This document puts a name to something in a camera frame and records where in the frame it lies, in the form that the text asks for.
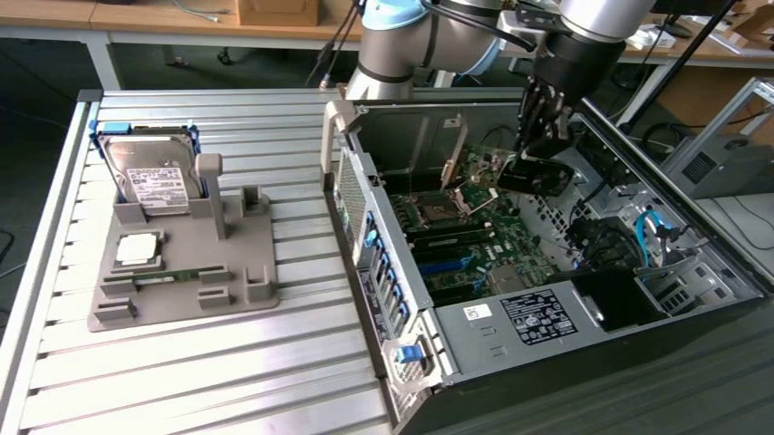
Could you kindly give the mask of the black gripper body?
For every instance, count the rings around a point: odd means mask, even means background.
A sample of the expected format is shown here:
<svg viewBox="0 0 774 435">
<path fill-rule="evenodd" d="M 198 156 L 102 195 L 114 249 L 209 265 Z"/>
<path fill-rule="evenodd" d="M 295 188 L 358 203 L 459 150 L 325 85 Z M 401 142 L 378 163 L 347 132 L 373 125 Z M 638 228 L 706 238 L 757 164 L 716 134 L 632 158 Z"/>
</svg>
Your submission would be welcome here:
<svg viewBox="0 0 774 435">
<path fill-rule="evenodd" d="M 585 98 L 601 86 L 624 53 L 624 42 L 578 34 L 547 34 L 534 60 L 534 77 L 566 98 Z"/>
</svg>

